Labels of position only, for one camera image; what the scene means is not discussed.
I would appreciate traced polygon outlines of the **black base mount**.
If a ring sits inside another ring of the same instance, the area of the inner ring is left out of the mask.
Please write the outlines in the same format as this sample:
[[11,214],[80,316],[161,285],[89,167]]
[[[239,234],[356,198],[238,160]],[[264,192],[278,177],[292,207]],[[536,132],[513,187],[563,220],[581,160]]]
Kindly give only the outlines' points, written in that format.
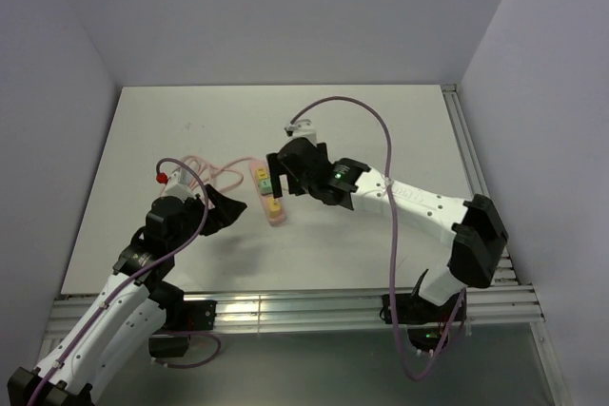
[[456,321],[460,328],[467,317],[466,294],[453,295],[447,303],[436,306],[420,300],[414,293],[396,295],[397,321],[406,331],[416,352],[432,355],[438,348],[444,349],[450,342],[450,327]]
[[171,306],[160,330],[148,339],[154,358],[182,358],[193,340],[193,332],[211,331],[216,316],[216,300],[187,300]]

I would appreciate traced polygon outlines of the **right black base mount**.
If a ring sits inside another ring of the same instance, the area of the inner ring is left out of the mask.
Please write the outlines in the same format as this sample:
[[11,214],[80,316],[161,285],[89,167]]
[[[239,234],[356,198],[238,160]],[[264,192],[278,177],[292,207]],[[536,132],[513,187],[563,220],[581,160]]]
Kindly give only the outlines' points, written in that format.
[[406,331],[416,352],[432,355],[438,348],[444,349],[450,342],[450,327],[456,321],[460,328],[467,317],[466,294],[453,295],[447,303],[436,306],[420,300],[414,293],[396,295],[397,321]]

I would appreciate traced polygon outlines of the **yellow plug adapter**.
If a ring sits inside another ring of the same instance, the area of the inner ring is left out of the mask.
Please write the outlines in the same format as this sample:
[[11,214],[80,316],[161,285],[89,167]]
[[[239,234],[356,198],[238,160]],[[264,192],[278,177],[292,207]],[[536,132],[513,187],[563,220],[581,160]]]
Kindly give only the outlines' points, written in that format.
[[265,203],[268,216],[271,219],[279,218],[282,215],[283,209],[279,200],[274,198],[267,198]]

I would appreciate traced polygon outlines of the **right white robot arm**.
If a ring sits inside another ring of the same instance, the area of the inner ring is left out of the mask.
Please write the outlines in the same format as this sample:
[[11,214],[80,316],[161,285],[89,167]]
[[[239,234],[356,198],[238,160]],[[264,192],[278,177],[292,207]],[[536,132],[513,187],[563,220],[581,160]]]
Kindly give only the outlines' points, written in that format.
[[491,286],[508,233],[493,201],[446,197],[400,183],[367,164],[342,158],[331,162],[324,144],[307,138],[288,141],[266,156],[275,197],[281,181],[294,196],[308,195],[329,206],[388,216],[423,232],[450,250],[446,263],[422,273],[412,297],[420,319],[434,319],[462,289]]

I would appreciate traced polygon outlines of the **green plug adapter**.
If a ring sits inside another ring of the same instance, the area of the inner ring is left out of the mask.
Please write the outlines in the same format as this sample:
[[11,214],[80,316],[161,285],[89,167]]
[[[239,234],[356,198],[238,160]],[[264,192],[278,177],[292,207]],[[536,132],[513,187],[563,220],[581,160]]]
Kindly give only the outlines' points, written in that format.
[[270,179],[260,180],[258,182],[259,191],[262,195],[269,195],[273,193],[272,183]]

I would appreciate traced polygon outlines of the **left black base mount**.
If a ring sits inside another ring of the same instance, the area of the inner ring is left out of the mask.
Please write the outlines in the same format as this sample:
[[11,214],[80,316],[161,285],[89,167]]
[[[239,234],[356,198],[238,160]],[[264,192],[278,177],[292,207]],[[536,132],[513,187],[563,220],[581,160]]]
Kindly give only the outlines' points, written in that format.
[[211,331],[216,316],[216,300],[187,300],[171,306],[160,330],[148,339],[154,358],[182,358],[193,340],[193,332]]

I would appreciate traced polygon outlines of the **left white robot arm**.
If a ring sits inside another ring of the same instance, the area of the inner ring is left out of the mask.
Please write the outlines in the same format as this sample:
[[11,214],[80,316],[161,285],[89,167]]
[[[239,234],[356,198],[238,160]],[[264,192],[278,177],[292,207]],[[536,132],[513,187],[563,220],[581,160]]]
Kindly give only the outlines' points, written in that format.
[[206,185],[203,195],[156,199],[101,292],[32,370],[8,381],[12,405],[92,405],[133,352],[156,332],[186,336],[183,291],[166,282],[175,256],[199,236],[235,223],[247,206]]

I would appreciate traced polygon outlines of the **aluminium side rail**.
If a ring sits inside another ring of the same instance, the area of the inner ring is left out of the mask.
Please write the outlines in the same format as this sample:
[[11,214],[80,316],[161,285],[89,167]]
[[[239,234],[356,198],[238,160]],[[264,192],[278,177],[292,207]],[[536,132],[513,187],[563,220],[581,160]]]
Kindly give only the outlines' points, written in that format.
[[[490,193],[483,176],[481,163],[462,111],[458,87],[456,85],[441,85],[441,92],[455,133],[470,191],[472,194],[483,194],[489,197]],[[515,286],[520,284],[513,262],[507,250],[504,249],[492,285]]]

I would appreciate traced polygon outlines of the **yellow plug with cable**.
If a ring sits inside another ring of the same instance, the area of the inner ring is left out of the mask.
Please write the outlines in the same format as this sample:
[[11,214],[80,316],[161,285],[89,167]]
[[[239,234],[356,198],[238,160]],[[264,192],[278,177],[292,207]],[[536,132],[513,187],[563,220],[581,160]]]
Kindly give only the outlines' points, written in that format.
[[265,166],[256,167],[254,172],[258,182],[270,179],[268,168]]

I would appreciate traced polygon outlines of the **pink power strip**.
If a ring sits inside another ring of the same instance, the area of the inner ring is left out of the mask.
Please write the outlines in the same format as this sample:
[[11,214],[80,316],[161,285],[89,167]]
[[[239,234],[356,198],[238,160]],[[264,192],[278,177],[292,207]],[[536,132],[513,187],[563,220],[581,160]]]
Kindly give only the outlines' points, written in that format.
[[258,159],[251,160],[249,162],[249,164],[248,164],[249,173],[250,173],[251,179],[252,179],[252,181],[254,183],[255,190],[256,190],[257,195],[259,197],[259,200],[261,202],[261,206],[262,206],[262,208],[263,208],[263,210],[265,212],[265,217],[266,217],[268,223],[271,226],[278,226],[278,225],[282,224],[283,222],[285,222],[285,220],[286,220],[285,209],[283,207],[283,204],[282,204],[281,200],[277,199],[277,200],[279,200],[281,202],[281,206],[282,206],[282,209],[283,209],[282,215],[279,218],[276,218],[276,219],[271,219],[268,216],[265,201],[266,201],[267,198],[274,198],[274,197],[273,197],[273,193],[269,194],[269,195],[262,195],[260,193],[260,191],[259,191],[258,181],[256,179],[254,170],[255,170],[256,167],[261,167],[261,166],[265,166],[265,167],[268,168],[266,161],[258,160]]

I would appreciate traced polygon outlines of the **aluminium front rail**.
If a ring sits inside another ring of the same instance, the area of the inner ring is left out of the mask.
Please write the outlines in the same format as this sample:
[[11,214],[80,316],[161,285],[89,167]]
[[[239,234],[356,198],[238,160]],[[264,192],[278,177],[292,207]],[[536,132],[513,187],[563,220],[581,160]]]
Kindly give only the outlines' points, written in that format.
[[[382,289],[299,293],[187,294],[185,301],[216,302],[217,334],[309,333],[391,327],[380,317]],[[471,325],[538,323],[544,314],[531,286],[501,286],[466,292]]]

